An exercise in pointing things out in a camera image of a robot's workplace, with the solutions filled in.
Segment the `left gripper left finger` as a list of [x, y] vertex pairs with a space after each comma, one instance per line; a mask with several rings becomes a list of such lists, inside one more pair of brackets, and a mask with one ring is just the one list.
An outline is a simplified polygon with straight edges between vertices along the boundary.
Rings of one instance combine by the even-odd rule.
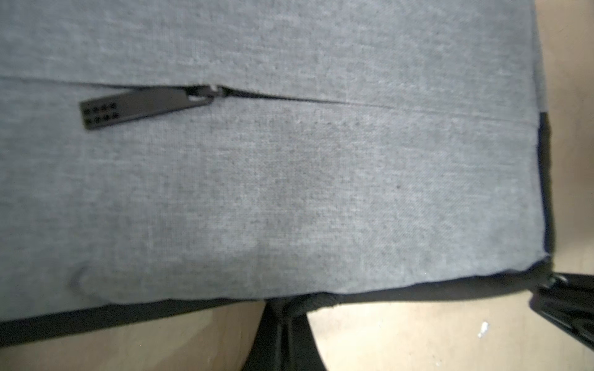
[[282, 369], [282, 322], [266, 303], [255, 341], [242, 371], [279, 371]]

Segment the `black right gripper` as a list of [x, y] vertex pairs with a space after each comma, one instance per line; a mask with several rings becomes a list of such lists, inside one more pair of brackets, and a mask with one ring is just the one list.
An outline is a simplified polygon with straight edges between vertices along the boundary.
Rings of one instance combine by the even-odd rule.
[[553, 273], [535, 291], [530, 308], [593, 350], [593, 276]]

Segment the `grey zippered laptop sleeve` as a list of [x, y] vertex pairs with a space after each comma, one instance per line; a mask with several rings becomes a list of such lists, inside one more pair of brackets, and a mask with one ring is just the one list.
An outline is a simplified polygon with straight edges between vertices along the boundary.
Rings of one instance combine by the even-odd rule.
[[1, 344], [548, 265], [532, 1], [4, 1]]

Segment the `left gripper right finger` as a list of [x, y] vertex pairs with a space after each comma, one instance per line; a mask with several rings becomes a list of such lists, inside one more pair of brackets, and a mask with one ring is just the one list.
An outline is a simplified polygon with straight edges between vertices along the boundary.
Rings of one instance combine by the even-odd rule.
[[282, 370], [325, 371], [307, 314], [285, 304], [282, 324]]

